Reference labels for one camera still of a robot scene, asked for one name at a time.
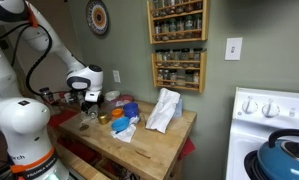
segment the kettle handle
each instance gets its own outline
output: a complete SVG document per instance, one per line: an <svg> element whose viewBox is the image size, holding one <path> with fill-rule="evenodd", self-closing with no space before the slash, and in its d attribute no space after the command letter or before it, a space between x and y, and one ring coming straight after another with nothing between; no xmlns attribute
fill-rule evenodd
<svg viewBox="0 0 299 180"><path fill-rule="evenodd" d="M273 132L269 136L269 147L275 147L276 140L282 136L299 136L299 129L281 129Z"/></svg>

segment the orange lid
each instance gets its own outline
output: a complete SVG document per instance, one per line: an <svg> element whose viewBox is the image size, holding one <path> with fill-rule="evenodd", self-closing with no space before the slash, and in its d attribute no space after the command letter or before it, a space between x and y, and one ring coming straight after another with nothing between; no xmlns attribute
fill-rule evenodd
<svg viewBox="0 0 299 180"><path fill-rule="evenodd" d="M122 108L116 108L116 109L113 109L111 111L111 115L112 117L114 118L118 118L118 117L121 117L123 115L123 110Z"/></svg>

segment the blue kettle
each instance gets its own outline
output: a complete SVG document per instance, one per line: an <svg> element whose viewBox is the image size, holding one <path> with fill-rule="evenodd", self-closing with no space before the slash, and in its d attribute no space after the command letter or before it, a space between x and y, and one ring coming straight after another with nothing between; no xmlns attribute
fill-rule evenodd
<svg viewBox="0 0 299 180"><path fill-rule="evenodd" d="M299 130L273 132L257 152L259 166L270 180L299 180L299 142L278 139L282 136L299 136Z"/></svg>

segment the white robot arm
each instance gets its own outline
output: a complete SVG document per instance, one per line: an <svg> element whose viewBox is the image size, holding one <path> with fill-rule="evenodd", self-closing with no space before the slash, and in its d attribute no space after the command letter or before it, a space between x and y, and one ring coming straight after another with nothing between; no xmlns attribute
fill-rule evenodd
<svg viewBox="0 0 299 180"><path fill-rule="evenodd" d="M49 50L59 56L68 67L68 86L86 89L86 101L97 102L102 89L102 69L80 63L33 5L24 0L0 0L0 26L13 28L27 22L32 26L22 32L23 40L36 51ZM8 154L14 163L12 171L25 179L43 180L51 176L68 179L68 169L57 160L48 138L49 117L49 109L44 104L21 97L16 74L0 48L0 131L6 138Z"/></svg>

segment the stove knob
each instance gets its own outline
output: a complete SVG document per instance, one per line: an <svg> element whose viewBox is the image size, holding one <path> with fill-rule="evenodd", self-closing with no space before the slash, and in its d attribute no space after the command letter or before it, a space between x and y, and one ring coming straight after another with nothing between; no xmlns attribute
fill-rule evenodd
<svg viewBox="0 0 299 180"><path fill-rule="evenodd" d="M262 108L262 113L267 117L267 118L272 118L275 117L279 114L280 109L277 105L275 105L274 103L272 103L272 101L270 100L270 103L265 105Z"/></svg>
<svg viewBox="0 0 299 180"><path fill-rule="evenodd" d="M243 103L242 110L247 114L251 114L258 110L258 105L255 101L252 100L251 97L249 97L249 101Z"/></svg>

